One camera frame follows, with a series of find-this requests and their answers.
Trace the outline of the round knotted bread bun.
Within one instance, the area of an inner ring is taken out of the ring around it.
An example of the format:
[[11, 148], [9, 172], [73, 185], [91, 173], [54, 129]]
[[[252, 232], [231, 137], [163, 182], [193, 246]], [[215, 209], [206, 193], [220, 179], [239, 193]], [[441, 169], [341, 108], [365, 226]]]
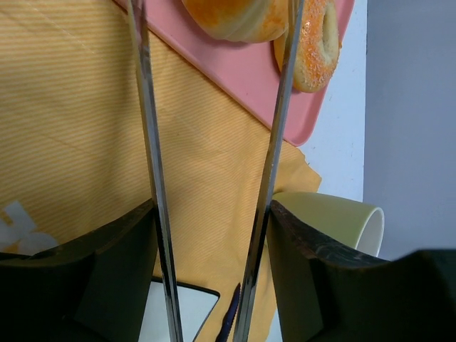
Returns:
[[288, 1], [183, 0], [182, 4], [197, 25], [217, 40], [263, 43], [288, 28]]

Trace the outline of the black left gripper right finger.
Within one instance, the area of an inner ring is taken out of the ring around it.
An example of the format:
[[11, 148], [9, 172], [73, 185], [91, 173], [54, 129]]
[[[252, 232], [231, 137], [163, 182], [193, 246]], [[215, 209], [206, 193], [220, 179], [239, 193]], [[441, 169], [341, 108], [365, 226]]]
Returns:
[[386, 261], [271, 203], [267, 232], [284, 341], [453, 341], [455, 251]]

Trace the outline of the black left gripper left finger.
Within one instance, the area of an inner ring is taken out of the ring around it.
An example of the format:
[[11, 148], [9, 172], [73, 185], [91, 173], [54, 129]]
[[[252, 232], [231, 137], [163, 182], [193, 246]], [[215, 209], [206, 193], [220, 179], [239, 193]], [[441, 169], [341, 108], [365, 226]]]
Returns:
[[146, 201], [32, 256], [1, 255], [3, 341], [136, 341], [157, 255]]

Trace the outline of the metal tongs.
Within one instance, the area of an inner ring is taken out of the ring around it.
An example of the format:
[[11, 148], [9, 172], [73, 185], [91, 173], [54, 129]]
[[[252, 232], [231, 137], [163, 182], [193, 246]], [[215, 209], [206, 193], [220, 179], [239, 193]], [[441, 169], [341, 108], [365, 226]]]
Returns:
[[[138, 95], [152, 190], [152, 202], [154, 204], [153, 213], [155, 215], [162, 280], [164, 283], [167, 321], [171, 341], [182, 341], [180, 305], [177, 294], [170, 219], [165, 192], [157, 111], [152, 81], [146, 5], [144, 1], [127, 1], [126, 4], [130, 35], [133, 43], [133, 55], [135, 57]], [[247, 341], [249, 337], [259, 266], [270, 214], [271, 197], [274, 190], [284, 127], [293, 87], [294, 64], [300, 34], [299, 25], [303, 10], [303, 1], [289, 2], [289, 32], [284, 49], [284, 61], [276, 97], [269, 147], [261, 177], [240, 302], [237, 310], [237, 320], [234, 327], [235, 341]]]

